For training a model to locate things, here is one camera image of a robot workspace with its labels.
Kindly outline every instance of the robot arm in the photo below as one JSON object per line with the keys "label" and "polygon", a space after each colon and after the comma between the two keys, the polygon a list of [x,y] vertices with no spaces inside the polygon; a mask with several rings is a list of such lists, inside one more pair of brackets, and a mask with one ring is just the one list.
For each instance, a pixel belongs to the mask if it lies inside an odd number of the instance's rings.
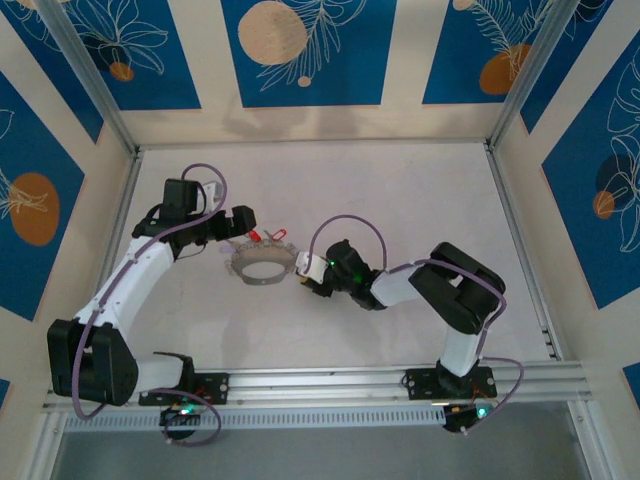
{"label": "robot arm", "polygon": [[[296,266],[301,276],[307,270],[308,259],[308,252],[298,256]],[[422,264],[380,272],[371,270],[348,240],[343,240],[327,250],[326,260],[312,256],[303,284],[324,297],[333,291],[348,292],[367,310],[424,298],[448,324],[444,352],[438,361],[438,380],[443,388],[456,394],[468,391],[485,322],[498,308],[499,299],[477,280],[463,277],[454,285],[452,282],[460,275],[452,269],[466,272],[500,293],[505,291],[505,284],[496,273],[449,243],[438,245],[431,260]]]}
{"label": "robot arm", "polygon": [[[256,226],[253,210],[234,207],[231,218],[222,210],[199,225],[166,235],[142,255],[136,254],[154,236],[212,212],[220,193],[217,182],[205,185],[179,179],[165,182],[163,202],[136,225],[124,259],[105,285],[74,320],[56,320],[50,327],[47,343],[53,389],[58,395],[71,396],[72,367],[80,336],[96,311],[87,342],[90,351],[85,350],[81,363],[80,398],[119,406],[135,393],[152,388],[182,386],[191,390],[189,383],[194,371],[189,357],[158,354],[135,359],[127,338],[145,299],[182,249],[248,233]],[[123,273],[130,262],[133,265]],[[108,292],[107,301],[100,306],[99,299]]]}

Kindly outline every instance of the purple cable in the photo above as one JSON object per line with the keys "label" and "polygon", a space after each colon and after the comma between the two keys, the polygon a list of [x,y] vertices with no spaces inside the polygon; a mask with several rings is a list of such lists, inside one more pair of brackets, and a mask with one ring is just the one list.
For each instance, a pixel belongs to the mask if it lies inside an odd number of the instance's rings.
{"label": "purple cable", "polygon": [[80,418],[81,420],[91,420],[106,406],[106,404],[103,403],[98,408],[96,408],[93,412],[89,414],[84,413],[84,411],[82,410],[82,406],[80,405],[80,394],[78,390],[80,388],[80,365],[82,363],[82,354],[84,353],[84,349],[87,345],[87,340],[89,338],[89,333],[91,332],[91,327],[93,327],[93,324],[95,323],[96,318],[98,318],[98,315],[102,313],[103,307],[107,303],[107,300],[109,300],[109,297],[111,296],[113,291],[116,289],[120,281],[127,274],[131,266],[134,263],[136,263],[137,259],[140,258],[140,255],[142,255],[146,250],[148,250],[149,247],[151,247],[151,245],[156,243],[161,238],[166,237],[167,235],[171,235],[172,233],[178,232],[180,230],[184,230],[185,228],[190,228],[190,227],[199,225],[211,219],[216,213],[220,211],[220,209],[224,205],[225,200],[227,199],[227,181],[225,180],[224,175],[222,175],[220,170],[218,170],[217,168],[211,165],[208,165],[206,163],[194,163],[193,165],[189,165],[182,172],[182,179],[184,180],[186,174],[190,170],[198,167],[208,168],[209,170],[212,170],[216,175],[218,175],[218,177],[220,177],[220,181],[222,182],[222,197],[220,198],[220,203],[218,203],[218,205],[216,205],[216,207],[204,217],[199,218],[197,220],[193,220],[191,222],[184,223],[182,225],[178,225],[177,227],[173,227],[173,228],[170,228],[169,230],[159,233],[158,235],[153,237],[151,240],[149,240],[147,243],[145,243],[142,247],[140,247],[134,254],[134,260],[129,260],[127,263],[125,263],[123,267],[118,271],[116,276],[113,278],[113,280],[105,290],[102,297],[100,297],[100,299],[98,300],[98,308],[93,311],[93,313],[89,317],[89,320],[87,321],[86,326],[84,327],[84,330],[82,331],[82,335],[80,336],[80,343],[78,344],[78,349],[76,350],[76,355],[73,359],[73,368],[71,373],[71,401],[73,403],[73,410],[75,411],[78,418]]}
{"label": "purple cable", "polygon": [[174,390],[172,388],[154,388],[153,390],[149,390],[149,393],[163,393],[165,395],[175,395],[177,397],[190,398],[191,400],[194,400],[204,405],[205,407],[207,407],[209,411],[213,413],[213,415],[216,417],[216,420],[218,420],[218,428],[209,437],[205,438],[204,440],[198,440],[195,442],[178,442],[176,440],[173,440],[172,438],[169,438],[169,425],[176,418],[180,418],[179,416],[176,415],[166,423],[166,425],[164,426],[164,430],[162,430],[162,435],[164,435],[164,438],[166,438],[167,442],[170,443],[171,445],[175,445],[176,447],[204,447],[205,445],[209,445],[210,443],[213,443],[215,439],[218,438],[218,435],[220,435],[220,430],[222,430],[222,418],[220,418],[220,414],[214,408],[214,406],[211,405],[209,402],[207,402],[204,398],[200,398],[199,396],[194,395],[193,393],[182,392],[180,390]]}
{"label": "purple cable", "polygon": [[318,239],[318,235],[320,235],[320,232],[322,232],[322,230],[324,230],[324,228],[327,225],[329,225],[331,222],[340,220],[341,218],[350,218],[351,220],[357,220],[359,222],[364,223],[369,228],[371,228],[371,230],[373,230],[373,232],[378,236],[378,240],[380,240],[380,245],[382,246],[382,269],[386,270],[387,269],[387,244],[385,243],[384,238],[382,238],[382,234],[380,233],[380,230],[378,230],[368,220],[365,220],[364,218],[359,217],[357,215],[351,215],[347,213],[347,214],[336,215],[334,217],[331,217],[329,220],[327,220],[322,225],[320,225],[320,228],[318,228],[318,230],[316,230],[316,233],[313,234],[313,237],[311,237],[311,245],[309,246],[309,262],[307,263],[307,268],[305,269],[304,272],[302,272],[302,274],[306,275],[307,273],[309,273],[309,270],[311,269],[311,258],[312,258],[311,255],[313,255],[313,247],[316,244],[316,240]]}
{"label": "purple cable", "polygon": [[522,384],[522,379],[524,378],[524,365],[522,365],[522,363],[520,363],[517,360],[514,360],[512,358],[503,358],[503,357],[483,357],[483,360],[489,360],[490,362],[513,363],[518,367],[520,374],[518,375],[518,380],[516,380],[516,384],[509,391],[509,393],[507,393],[505,397],[498,403],[498,405],[496,405],[496,408],[494,408],[486,417],[484,417],[482,420],[477,422],[475,425],[470,426],[469,428],[464,430],[464,432],[460,432],[460,433],[464,433],[464,434],[469,433],[471,430],[477,428],[479,425],[482,425],[484,422],[486,422],[489,417],[498,413],[502,409],[502,407],[504,407],[504,405],[511,399],[511,397],[513,397],[514,393],[516,393],[516,390],[520,388],[520,385]]}
{"label": "purple cable", "polygon": [[476,348],[476,355],[480,355],[480,352],[482,351],[482,348],[484,347],[485,341],[487,340],[487,334],[489,333],[489,327],[491,327],[491,324],[493,324],[493,322],[495,322],[498,319],[498,317],[500,315],[502,315],[502,313],[507,308],[507,300],[504,298],[504,295],[502,295],[502,293],[500,293],[500,291],[498,291],[498,289],[496,289],[489,282],[483,280],[482,278],[478,277],[477,275],[475,275],[475,274],[473,274],[471,272],[467,272],[466,270],[458,267],[457,265],[453,265],[453,264],[448,263],[448,262],[443,262],[442,260],[435,260],[433,258],[427,258],[427,259],[418,260],[417,262],[415,262],[413,264],[405,263],[404,265],[400,265],[399,267],[395,267],[395,268],[392,268],[391,270],[389,270],[389,274],[396,273],[396,272],[399,272],[399,271],[404,270],[406,268],[414,267],[416,265],[435,265],[436,267],[442,267],[442,268],[446,268],[447,270],[451,270],[452,272],[455,272],[458,275],[462,275],[463,277],[466,277],[469,280],[474,281],[475,283],[480,285],[482,288],[486,289],[489,293],[495,295],[495,297],[499,300],[500,306],[498,307],[498,310],[496,310],[496,312],[491,316],[491,318],[489,318],[489,320],[487,320],[487,323],[485,323],[485,325],[484,325],[484,327],[482,329],[482,335],[480,336],[480,341],[478,342],[478,347]]}

